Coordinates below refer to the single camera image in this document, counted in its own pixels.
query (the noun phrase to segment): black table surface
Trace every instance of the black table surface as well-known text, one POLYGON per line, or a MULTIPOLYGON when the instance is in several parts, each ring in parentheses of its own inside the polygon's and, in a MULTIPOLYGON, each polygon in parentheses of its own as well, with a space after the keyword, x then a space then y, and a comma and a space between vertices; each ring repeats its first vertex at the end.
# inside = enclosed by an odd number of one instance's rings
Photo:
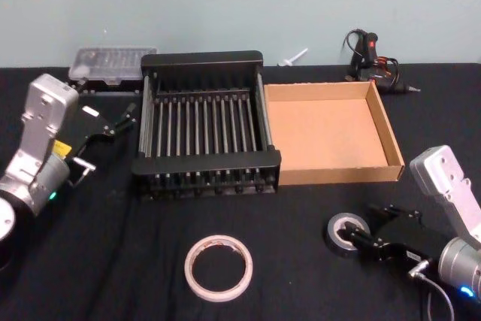
MULTIPOLYGON (((342 79, 346 68, 266 67, 266 83, 342 79)), ((18 147, 26 90, 42 73, 67 80, 65 68, 0 70, 0 168, 18 147)), ((383 103, 406 163, 448 144, 473 192, 481 197, 481 65, 403 65, 401 76, 422 89, 386 95, 383 103)), ((82 104, 115 120, 140 97, 86 95, 82 104)), ((96 144, 86 158, 97 171, 75 190, 62 190, 37 218, 16 278, 1 285, 1 320, 418 320, 425 293, 389 264, 334 255, 323 232, 340 212, 365 215, 367 205, 396 204, 423 212, 425 224, 454 235, 443 211, 406 170, 397 183, 281 187, 275 195, 237 195, 140 202, 130 164, 138 129, 114 145, 96 144), (184 277, 190 247, 208 235, 231 235, 250 250, 253 278, 234 301, 195 296, 184 277)), ((221 287, 239 275, 239 261, 212 252, 195 274, 221 287)), ((457 319, 479 309, 456 292, 457 319)), ((447 319, 433 299, 434 316, 447 319)))

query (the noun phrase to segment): cardboard box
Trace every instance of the cardboard box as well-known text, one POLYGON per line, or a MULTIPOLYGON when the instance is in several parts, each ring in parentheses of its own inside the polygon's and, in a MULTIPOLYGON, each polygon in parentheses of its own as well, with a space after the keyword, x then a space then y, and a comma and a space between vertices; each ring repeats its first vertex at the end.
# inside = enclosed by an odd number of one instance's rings
POLYGON ((383 182, 404 169, 383 103, 370 82, 265 86, 280 185, 383 182))

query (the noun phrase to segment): white plastic peg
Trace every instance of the white plastic peg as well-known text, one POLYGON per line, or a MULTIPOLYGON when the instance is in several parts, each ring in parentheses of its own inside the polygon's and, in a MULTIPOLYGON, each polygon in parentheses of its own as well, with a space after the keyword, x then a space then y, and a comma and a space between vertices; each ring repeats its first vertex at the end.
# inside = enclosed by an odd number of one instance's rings
POLYGON ((302 50, 299 54, 296 54, 295 56, 293 56, 292 58, 284 59, 282 62, 278 62, 277 65, 280 67, 283 67, 284 65, 288 65, 289 67, 291 67, 294 64, 294 62, 299 58, 301 58, 305 53, 307 53, 308 50, 309 49, 306 48, 302 50))

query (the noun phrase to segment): light blue wall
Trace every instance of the light blue wall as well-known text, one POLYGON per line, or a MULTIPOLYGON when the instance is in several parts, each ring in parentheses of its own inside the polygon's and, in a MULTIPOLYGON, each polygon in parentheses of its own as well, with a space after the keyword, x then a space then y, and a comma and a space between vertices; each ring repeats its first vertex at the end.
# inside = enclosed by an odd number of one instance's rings
POLYGON ((355 27, 400 62, 481 60, 481 0, 0 0, 0 66, 69 65, 99 44, 257 49, 269 65, 309 47, 300 64, 336 64, 355 27))

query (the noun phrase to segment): blue led light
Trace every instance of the blue led light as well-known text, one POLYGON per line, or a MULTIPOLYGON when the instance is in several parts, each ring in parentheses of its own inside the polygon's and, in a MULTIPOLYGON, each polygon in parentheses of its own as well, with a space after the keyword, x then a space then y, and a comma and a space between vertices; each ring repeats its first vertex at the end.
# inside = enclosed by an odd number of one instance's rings
POLYGON ((466 287, 466 286, 463 286, 461 288, 461 292, 465 293, 466 295, 468 295, 469 297, 473 297, 474 296, 474 292, 471 291, 471 289, 469 287, 466 287))

